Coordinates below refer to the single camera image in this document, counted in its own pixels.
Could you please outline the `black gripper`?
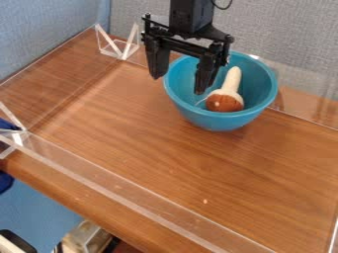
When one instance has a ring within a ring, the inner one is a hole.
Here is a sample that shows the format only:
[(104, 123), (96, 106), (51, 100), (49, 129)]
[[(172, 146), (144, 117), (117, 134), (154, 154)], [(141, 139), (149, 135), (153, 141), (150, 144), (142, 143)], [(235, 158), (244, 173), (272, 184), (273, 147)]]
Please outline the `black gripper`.
[(145, 44), (149, 73), (154, 79), (162, 77), (169, 68), (172, 51), (198, 59), (194, 71), (193, 93), (201, 95), (212, 85), (220, 65), (227, 64), (229, 45), (233, 38), (218, 31), (210, 23), (194, 31), (184, 31), (185, 20), (177, 25), (165, 25), (157, 16), (142, 16), (144, 31), (141, 41)]

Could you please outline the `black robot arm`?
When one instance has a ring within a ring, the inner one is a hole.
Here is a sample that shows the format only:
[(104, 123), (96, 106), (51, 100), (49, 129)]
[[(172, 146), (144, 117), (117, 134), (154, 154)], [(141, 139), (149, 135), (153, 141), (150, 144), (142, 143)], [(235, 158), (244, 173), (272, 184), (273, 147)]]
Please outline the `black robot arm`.
[(193, 93), (200, 95), (212, 85), (217, 70), (228, 63), (233, 37), (212, 26), (213, 0), (169, 0), (168, 24), (142, 16), (141, 41), (148, 69), (158, 79), (169, 70), (169, 53), (182, 53), (198, 59), (194, 70)]

